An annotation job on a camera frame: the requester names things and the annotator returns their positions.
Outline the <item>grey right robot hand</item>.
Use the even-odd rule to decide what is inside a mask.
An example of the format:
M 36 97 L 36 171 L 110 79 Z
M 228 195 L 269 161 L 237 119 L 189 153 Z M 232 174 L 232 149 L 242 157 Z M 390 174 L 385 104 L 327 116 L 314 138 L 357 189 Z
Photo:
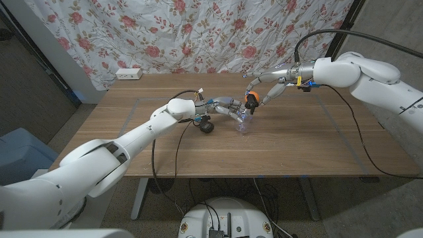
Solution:
M 253 71 L 244 75 L 244 77 L 254 77 L 254 80 L 251 81 L 246 88 L 245 100 L 248 99 L 248 95 L 253 95 L 257 101 L 257 106 L 264 106 L 272 99 L 280 96 L 286 89 L 286 83 L 291 80 L 290 71 L 292 67 L 292 63 L 282 63 L 266 71 Z M 272 82 L 276 82 L 274 87 L 269 90 L 267 95 L 260 102 L 258 102 L 259 96 L 252 91 L 253 87 L 260 83 Z

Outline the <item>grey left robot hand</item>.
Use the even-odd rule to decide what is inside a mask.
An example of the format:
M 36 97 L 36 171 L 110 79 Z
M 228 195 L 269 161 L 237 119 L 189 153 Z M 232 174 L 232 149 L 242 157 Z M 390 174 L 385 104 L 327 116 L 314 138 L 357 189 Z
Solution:
M 245 121 L 242 114 L 246 112 L 246 108 L 242 102 L 232 97 L 217 97 L 208 102 L 196 102 L 195 108 L 197 115 L 223 114 L 239 123 Z

